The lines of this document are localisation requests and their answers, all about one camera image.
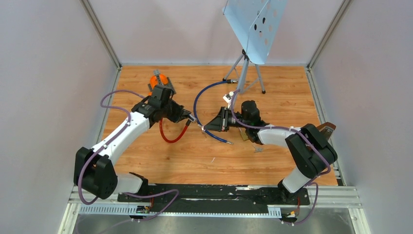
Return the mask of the red cable lock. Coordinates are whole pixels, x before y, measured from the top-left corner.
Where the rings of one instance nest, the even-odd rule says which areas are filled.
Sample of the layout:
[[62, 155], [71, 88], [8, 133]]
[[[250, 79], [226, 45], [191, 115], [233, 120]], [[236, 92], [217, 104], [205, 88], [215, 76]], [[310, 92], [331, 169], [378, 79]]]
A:
[[159, 123], [160, 135], [165, 142], [176, 143], [184, 136], [188, 127], [193, 123], [197, 123], [197, 119], [193, 114], [190, 114], [175, 127], [172, 122], [164, 118]]

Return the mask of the blue cable lock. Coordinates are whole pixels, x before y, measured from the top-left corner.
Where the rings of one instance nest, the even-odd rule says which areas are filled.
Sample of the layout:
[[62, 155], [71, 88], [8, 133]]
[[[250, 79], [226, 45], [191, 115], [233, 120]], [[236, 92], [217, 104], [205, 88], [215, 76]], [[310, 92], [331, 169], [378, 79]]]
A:
[[[213, 118], [213, 114], [216, 114], [216, 111], [214, 111], [214, 108], [219, 108], [220, 102], [219, 98], [216, 97], [219, 91], [225, 91], [224, 87], [221, 87], [221, 85], [224, 84], [231, 84], [230, 81], [218, 81], [215, 83], [212, 83], [210, 85], [207, 85], [204, 87], [195, 97], [194, 104], [193, 104], [193, 113], [195, 117], [197, 118], [197, 124], [199, 127], [202, 125], [204, 126], [207, 122], [209, 122]], [[219, 143], [226, 143], [233, 145], [232, 142], [229, 140], [226, 140], [224, 138], [221, 138], [214, 134], [211, 131], [205, 130], [207, 133], [208, 137], [211, 137], [212, 139], [218, 141]]]

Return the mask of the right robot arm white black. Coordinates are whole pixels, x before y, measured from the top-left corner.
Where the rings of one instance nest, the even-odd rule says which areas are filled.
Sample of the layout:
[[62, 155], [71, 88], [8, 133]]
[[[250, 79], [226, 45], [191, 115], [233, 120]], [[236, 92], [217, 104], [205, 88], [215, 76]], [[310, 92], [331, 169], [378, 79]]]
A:
[[277, 127], [263, 121], [256, 102], [247, 100], [241, 104], [240, 112], [221, 107], [218, 115], [203, 129], [227, 132], [230, 127], [243, 127], [253, 143], [281, 146], [290, 151], [296, 166], [277, 185], [278, 197], [283, 203], [293, 202], [305, 185], [326, 172], [338, 158], [328, 142], [335, 130], [330, 122], [319, 126], [309, 123], [299, 128]]

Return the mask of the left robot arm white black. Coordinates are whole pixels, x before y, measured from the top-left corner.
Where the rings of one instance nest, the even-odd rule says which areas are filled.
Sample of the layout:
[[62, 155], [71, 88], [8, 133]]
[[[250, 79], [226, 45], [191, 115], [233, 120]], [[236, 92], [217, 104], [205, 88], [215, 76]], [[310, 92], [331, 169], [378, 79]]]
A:
[[91, 205], [99, 198], [123, 193], [130, 193], [137, 201], [148, 198], [145, 178], [135, 173], [117, 174], [114, 167], [129, 146], [155, 123], [166, 118], [173, 123], [185, 120], [189, 126], [196, 121], [191, 111], [172, 98], [172, 88], [155, 85], [151, 94], [142, 97], [130, 111], [118, 108], [127, 117], [105, 139], [91, 148], [81, 147], [77, 151], [74, 184], [82, 203]]

